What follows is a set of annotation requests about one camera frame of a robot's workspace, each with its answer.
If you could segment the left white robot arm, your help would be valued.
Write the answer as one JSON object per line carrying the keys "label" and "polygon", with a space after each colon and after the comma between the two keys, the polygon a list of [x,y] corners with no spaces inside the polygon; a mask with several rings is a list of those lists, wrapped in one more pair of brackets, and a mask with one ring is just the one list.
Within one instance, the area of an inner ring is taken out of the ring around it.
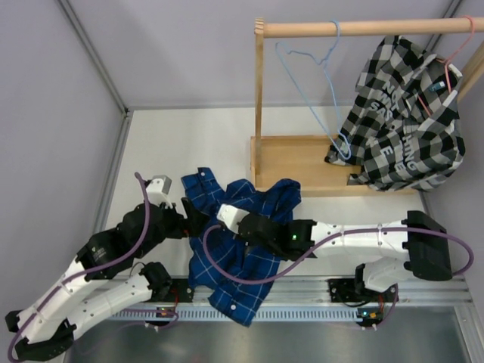
{"label": "left white robot arm", "polygon": [[91,294],[164,240],[200,235],[209,216],[188,198],[181,201],[184,214],[165,203],[136,206],[116,227],[92,235],[59,281],[37,302],[9,312],[5,322],[15,335],[10,361],[49,361],[123,309],[167,299],[172,278],[160,262],[144,264],[140,272],[99,296]]}

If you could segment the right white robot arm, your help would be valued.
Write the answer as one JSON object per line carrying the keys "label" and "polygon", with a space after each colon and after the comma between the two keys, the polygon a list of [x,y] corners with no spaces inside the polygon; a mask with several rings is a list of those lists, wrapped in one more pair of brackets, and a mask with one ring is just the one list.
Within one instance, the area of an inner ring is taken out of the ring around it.
{"label": "right white robot arm", "polygon": [[238,237],[283,260],[372,257],[372,261],[355,267],[352,292],[361,300],[369,300],[411,277],[451,280],[445,232],[427,214],[414,210],[402,220],[376,226],[330,225],[311,219],[281,223],[254,213],[235,224]]}

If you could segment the blue plaid shirt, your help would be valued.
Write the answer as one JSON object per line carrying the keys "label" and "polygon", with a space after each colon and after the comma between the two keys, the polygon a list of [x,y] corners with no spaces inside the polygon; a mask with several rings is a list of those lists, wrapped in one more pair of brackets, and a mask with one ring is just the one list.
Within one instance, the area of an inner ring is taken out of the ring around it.
{"label": "blue plaid shirt", "polygon": [[[181,178],[186,197],[197,210],[210,217],[209,226],[217,223],[222,204],[287,223],[301,201],[300,184],[283,178],[267,191],[257,191],[247,179],[222,187],[212,170],[200,167],[196,173]],[[249,285],[277,274],[280,258],[261,247],[248,247],[228,230],[202,231],[189,240],[193,256],[188,263],[188,283],[212,290],[209,304],[236,323],[249,327],[272,285]]]}

